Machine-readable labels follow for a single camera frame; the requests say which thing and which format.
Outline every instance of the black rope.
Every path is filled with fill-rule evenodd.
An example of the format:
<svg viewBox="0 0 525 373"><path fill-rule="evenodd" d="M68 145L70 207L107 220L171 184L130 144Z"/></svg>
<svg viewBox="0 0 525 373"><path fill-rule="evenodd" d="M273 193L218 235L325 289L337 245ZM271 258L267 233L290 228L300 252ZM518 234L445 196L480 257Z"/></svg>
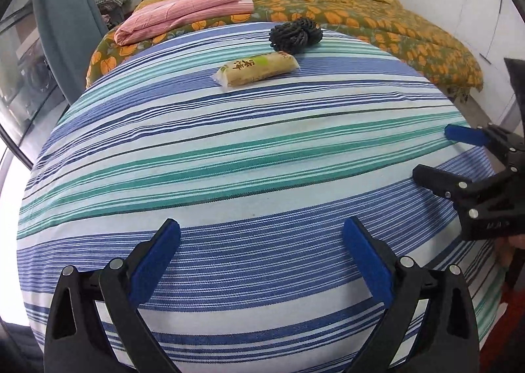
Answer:
<svg viewBox="0 0 525 373"><path fill-rule="evenodd" d="M317 27L316 21L307 17L276 25L270 30L271 47L275 51L285 51L291 55L317 44L322 38L323 32Z"/></svg>

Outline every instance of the food wrapper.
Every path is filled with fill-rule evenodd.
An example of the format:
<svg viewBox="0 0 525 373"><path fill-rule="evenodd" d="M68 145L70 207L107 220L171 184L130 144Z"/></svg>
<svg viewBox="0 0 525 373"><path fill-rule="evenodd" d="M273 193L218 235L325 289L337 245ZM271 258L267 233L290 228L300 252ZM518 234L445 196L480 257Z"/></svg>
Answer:
<svg viewBox="0 0 525 373"><path fill-rule="evenodd" d="M290 72L298 67L295 57L277 51L225 63L212 78L224 88L231 88Z"/></svg>

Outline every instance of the mattress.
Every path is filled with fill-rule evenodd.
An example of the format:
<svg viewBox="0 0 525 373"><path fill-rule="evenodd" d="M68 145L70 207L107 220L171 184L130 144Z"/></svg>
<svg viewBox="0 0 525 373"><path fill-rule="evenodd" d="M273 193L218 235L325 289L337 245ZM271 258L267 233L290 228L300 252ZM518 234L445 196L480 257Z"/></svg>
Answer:
<svg viewBox="0 0 525 373"><path fill-rule="evenodd" d="M211 75L271 51L272 27L159 43L99 78L62 117L35 162L17 237L40 345L64 266L126 257L169 217L182 242L139 311L183 372L343 371L383 312L342 243L353 215L397 255L458 264L485 336L505 277L493 242L461 241L452 204L411 179L419 163L474 180L492 173L482 148L444 137L447 124L466 125L461 114L405 63L330 30L296 56L300 69L224 92Z"/></svg>

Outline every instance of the curtain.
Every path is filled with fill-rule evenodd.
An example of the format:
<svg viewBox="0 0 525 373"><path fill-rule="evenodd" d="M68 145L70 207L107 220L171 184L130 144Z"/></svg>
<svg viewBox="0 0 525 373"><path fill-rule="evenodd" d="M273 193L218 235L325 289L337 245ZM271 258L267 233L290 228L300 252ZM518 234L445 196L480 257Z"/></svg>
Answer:
<svg viewBox="0 0 525 373"><path fill-rule="evenodd" d="M107 27L94 0L32 0L40 41L70 104L86 88L86 72Z"/></svg>

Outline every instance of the folded pink cloth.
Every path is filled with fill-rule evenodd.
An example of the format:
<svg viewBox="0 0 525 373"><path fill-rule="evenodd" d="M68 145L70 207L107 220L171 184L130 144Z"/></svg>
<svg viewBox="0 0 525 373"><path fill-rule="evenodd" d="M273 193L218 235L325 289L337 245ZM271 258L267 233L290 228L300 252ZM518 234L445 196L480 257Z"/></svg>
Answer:
<svg viewBox="0 0 525 373"><path fill-rule="evenodd" d="M189 23L229 14L250 14L252 0L164 0L136 12L115 32L115 42L126 46Z"/></svg>

